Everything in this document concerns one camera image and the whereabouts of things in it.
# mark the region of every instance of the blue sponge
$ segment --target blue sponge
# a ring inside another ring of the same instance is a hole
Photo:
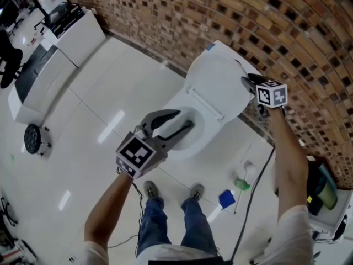
[[[220,201],[220,205],[224,208],[227,208],[228,206],[232,205],[233,203],[236,202],[234,199],[233,194],[229,189],[226,189],[219,197],[218,200]]]

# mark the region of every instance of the white shirt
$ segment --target white shirt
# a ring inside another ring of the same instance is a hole
[[[280,218],[274,236],[264,251],[263,265],[311,265],[313,259],[312,231],[308,209],[299,205],[285,212]],[[137,265],[148,265],[149,260],[192,260],[212,257],[194,248],[178,245],[155,245],[140,253]],[[85,242],[77,260],[79,265],[108,265],[108,253],[94,242]]]

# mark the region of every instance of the white sleeve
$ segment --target white sleeve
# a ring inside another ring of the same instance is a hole
[[[78,265],[108,265],[108,253],[95,242],[86,241],[77,259]]]
[[[265,261],[261,264],[311,265],[313,246],[308,208],[305,205],[295,206],[280,217],[275,234],[265,250]]]

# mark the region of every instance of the white floor tile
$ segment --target white floor tile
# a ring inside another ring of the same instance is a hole
[[[189,188],[195,183],[203,184],[205,199],[217,205],[218,196],[226,189],[240,192],[234,181],[255,136],[241,120],[234,119],[195,157],[183,161],[167,159],[160,168]]]
[[[180,205],[184,199],[188,197],[189,189],[181,185],[159,168],[153,170],[142,179],[136,181],[139,189],[142,189],[143,182],[146,180],[152,180],[157,185],[160,194],[164,199],[164,212],[168,217],[168,237],[173,244],[180,244],[185,235],[184,213],[180,208]],[[200,201],[200,205],[206,216],[209,216],[215,209],[213,204],[204,199]],[[120,220],[109,241],[109,246],[117,245],[137,233],[138,216],[138,195],[136,191],[131,188],[126,204],[122,210]],[[222,211],[214,219],[214,221],[210,223],[210,226],[216,246],[220,249],[220,253],[224,256],[224,258],[230,258],[240,233],[242,221],[233,215]],[[264,249],[264,245],[266,245],[266,242],[264,241],[268,238],[269,235],[267,233],[256,230],[251,226],[247,227],[244,234],[244,242],[240,246],[237,259],[245,260],[257,255],[259,251]],[[127,244],[109,249],[108,253],[110,264],[134,264],[136,262],[136,243],[137,238],[133,238]],[[59,264],[68,264],[67,259],[69,256],[74,255],[78,257],[82,244],[83,229],[78,234],[73,244],[68,247]]]
[[[80,99],[83,99],[96,81],[121,57],[127,48],[128,46],[118,39],[107,37],[73,76],[70,88]]]
[[[54,146],[48,158],[22,153],[26,126],[12,120],[7,103],[10,89],[0,91],[1,192],[13,204],[19,219],[16,233],[43,264],[70,264],[68,256],[76,255],[82,246],[89,212],[117,176],[115,150],[128,131],[147,113],[162,108],[183,84],[182,77],[155,60],[107,38],[46,121]],[[145,180],[156,183],[165,200],[168,236],[174,244],[180,244],[185,234],[180,205],[188,197],[189,188],[197,182],[205,186],[200,204],[210,216],[224,190],[233,190],[238,200],[240,190],[234,181],[237,176],[244,177],[244,162],[250,160],[257,168],[256,176],[247,179],[253,185],[270,151],[271,147],[251,128],[234,119],[194,158],[167,160],[136,183],[140,190]],[[261,252],[275,229],[273,162],[255,193],[236,264],[247,264]],[[67,203],[59,210],[65,195]],[[230,258],[237,242],[249,195],[247,191],[242,196],[236,215],[232,205],[211,222],[224,258]],[[110,245],[137,233],[139,213],[138,195],[131,189]],[[134,264],[136,242],[135,238],[109,250],[111,264]]]
[[[257,139],[252,143],[251,148],[243,157],[242,163],[239,166],[239,168],[242,169],[242,173],[244,173],[243,164],[246,161],[250,161],[256,166],[256,175],[247,178],[247,181],[251,185],[251,188],[248,191],[243,192],[239,201],[236,217],[242,220],[245,219],[245,213],[250,198],[250,192],[254,185],[254,182],[258,177],[260,171],[262,170],[265,162],[269,158],[269,155],[272,150],[272,147],[267,142],[265,142],[258,135],[256,135],[256,137]],[[275,195],[274,187],[274,162],[275,153],[272,156],[256,188],[248,217],[248,225],[254,225],[257,228],[263,229],[269,233],[272,233],[276,228],[278,212],[278,198]],[[233,213],[234,208],[229,207],[227,211],[229,213]]]
[[[115,130],[125,137],[147,113],[162,108],[183,83],[170,69],[129,48],[83,101],[107,124],[124,112]]]
[[[106,125],[81,103],[37,177],[26,212],[19,217],[19,235],[45,264],[59,259],[85,222],[90,210],[116,175],[115,149],[121,139],[113,132],[97,138]],[[58,207],[66,192],[65,207]]]
[[[50,129],[51,144],[54,145],[61,132],[64,130],[67,122],[80,104],[81,100],[71,89],[66,88],[63,95],[53,107],[50,115],[47,116],[43,126]]]

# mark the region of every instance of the sneaker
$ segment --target sneaker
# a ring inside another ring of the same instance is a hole
[[[145,195],[149,198],[158,197],[158,188],[151,181],[146,181],[143,184],[143,190],[145,191]]]
[[[199,201],[202,198],[204,192],[204,186],[198,183],[191,188],[190,197],[195,198],[197,201]]]

